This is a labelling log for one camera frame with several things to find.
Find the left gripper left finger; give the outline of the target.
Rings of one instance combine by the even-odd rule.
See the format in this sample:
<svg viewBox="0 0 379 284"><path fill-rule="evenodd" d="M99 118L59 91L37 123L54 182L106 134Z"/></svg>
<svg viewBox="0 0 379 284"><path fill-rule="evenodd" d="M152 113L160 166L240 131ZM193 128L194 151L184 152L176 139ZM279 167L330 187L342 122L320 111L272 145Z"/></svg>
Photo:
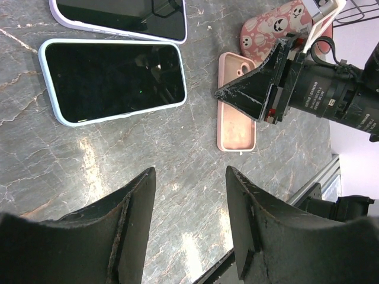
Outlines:
<svg viewBox="0 0 379 284"><path fill-rule="evenodd" d="M140 283L156 192L150 167L58 220L1 214L2 283Z"/></svg>

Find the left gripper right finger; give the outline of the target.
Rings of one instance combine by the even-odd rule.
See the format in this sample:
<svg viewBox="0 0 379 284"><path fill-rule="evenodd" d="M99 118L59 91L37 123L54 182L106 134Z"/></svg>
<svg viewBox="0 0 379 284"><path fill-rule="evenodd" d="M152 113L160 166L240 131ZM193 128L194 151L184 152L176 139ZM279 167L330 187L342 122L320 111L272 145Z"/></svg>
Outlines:
<svg viewBox="0 0 379 284"><path fill-rule="evenodd" d="M377 283L378 218L304 212L226 169L237 275L245 283Z"/></svg>

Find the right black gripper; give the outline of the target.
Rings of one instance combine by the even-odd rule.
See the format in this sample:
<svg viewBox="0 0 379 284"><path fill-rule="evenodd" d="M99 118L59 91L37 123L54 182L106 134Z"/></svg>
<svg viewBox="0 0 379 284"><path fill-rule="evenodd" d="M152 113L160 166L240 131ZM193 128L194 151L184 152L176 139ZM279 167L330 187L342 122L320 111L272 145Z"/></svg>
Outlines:
<svg viewBox="0 0 379 284"><path fill-rule="evenodd" d="M276 40L259 67L218 88L214 97L256 122L281 122L290 107L333 120L335 65L303 53L304 39L289 34Z"/></svg>

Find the pink phone case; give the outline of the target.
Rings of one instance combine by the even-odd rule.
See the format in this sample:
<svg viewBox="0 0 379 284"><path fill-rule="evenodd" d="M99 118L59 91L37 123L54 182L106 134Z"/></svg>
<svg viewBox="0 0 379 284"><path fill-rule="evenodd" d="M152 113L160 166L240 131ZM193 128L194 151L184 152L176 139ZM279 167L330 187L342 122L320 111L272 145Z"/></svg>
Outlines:
<svg viewBox="0 0 379 284"><path fill-rule="evenodd" d="M241 77L255 69L255 63L248 58L231 52L219 57L218 87ZM217 106L217 147L225 152L252 151L256 144L256 123L232 106L218 101Z"/></svg>

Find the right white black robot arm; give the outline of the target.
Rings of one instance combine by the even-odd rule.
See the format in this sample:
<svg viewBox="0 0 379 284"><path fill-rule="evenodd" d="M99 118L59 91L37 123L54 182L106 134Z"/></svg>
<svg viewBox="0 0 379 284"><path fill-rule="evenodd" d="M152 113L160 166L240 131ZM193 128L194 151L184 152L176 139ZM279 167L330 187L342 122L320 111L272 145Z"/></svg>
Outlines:
<svg viewBox="0 0 379 284"><path fill-rule="evenodd" d="M276 124L289 108L370 134L378 141L378 48L359 69L328 63L299 35L276 40L256 69L216 90L214 97L256 122Z"/></svg>

